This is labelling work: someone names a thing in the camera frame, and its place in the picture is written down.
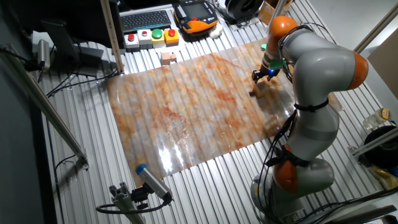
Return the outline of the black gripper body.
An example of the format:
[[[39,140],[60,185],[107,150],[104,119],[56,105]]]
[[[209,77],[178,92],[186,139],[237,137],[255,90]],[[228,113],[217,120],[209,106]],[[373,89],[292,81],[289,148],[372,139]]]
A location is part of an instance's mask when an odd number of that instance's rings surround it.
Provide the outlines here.
[[[261,65],[259,69],[260,77],[274,77],[277,75],[277,70]]]

